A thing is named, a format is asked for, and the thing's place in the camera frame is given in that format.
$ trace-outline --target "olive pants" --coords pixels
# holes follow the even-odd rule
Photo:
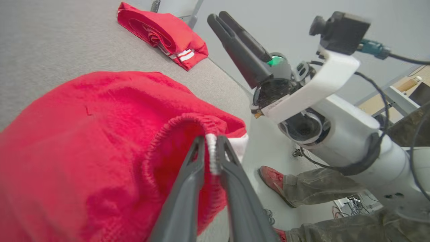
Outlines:
[[[285,175],[283,188],[287,201],[295,207],[334,201],[365,189],[341,173],[325,168],[297,176]],[[406,220],[381,209],[369,215],[304,223],[285,233],[287,242],[424,242],[430,241],[430,223]]]

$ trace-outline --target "folded red clothing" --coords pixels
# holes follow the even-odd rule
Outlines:
[[[208,57],[208,48],[202,38],[170,13],[141,11],[121,3],[117,19],[128,31],[153,47],[159,47],[187,71]]]
[[[216,137],[238,152],[243,121],[158,72],[94,72],[55,88],[0,133],[0,241],[145,241],[200,135],[198,233],[226,205],[209,165]]]

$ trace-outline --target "white stripe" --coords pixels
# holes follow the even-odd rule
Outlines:
[[[216,135],[209,133],[206,135],[206,142],[209,151],[209,170],[213,175],[221,173],[218,161],[216,160]]]
[[[166,56],[170,55],[170,52],[167,51],[167,49],[161,43],[158,43],[158,49],[160,49]]]
[[[243,156],[245,155],[248,139],[249,136],[247,133],[240,138],[228,138],[228,141],[230,141],[231,147],[233,148],[234,153],[236,154],[240,163],[242,163]]]
[[[181,62],[183,62],[183,61],[186,61],[186,60],[188,60],[188,59],[191,59],[191,57],[193,57],[194,56],[194,52],[189,52],[187,55],[185,55],[185,56],[181,56],[181,57],[179,57],[179,60],[181,61]]]
[[[185,56],[186,54],[188,54],[188,52],[190,52],[191,50],[184,50],[181,53],[176,53],[177,56]]]

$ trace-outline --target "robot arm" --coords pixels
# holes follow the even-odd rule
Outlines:
[[[368,21],[341,12],[327,22],[315,18],[310,34],[321,35],[317,54],[324,63],[319,71],[306,62],[292,70],[282,54],[268,54],[226,12],[210,15],[208,23],[255,87],[251,111],[256,118],[273,120],[286,136],[364,184],[400,216],[430,222],[430,202],[414,183],[408,152],[388,136],[380,140],[379,123],[334,94],[359,67],[351,54],[362,43]],[[429,149],[416,149],[417,165],[426,168],[429,154]]]

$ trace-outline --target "red shoe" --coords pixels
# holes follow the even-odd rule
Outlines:
[[[279,239],[281,242],[287,242],[287,235],[285,234],[284,230],[279,230],[279,229],[275,229],[273,228],[276,232],[276,234],[279,236]]]
[[[283,188],[284,175],[282,173],[268,166],[262,166],[258,170],[258,174],[260,174],[260,177],[264,183],[268,185],[273,191],[278,193],[288,206],[291,208],[296,208],[289,201],[287,201],[285,197]]]

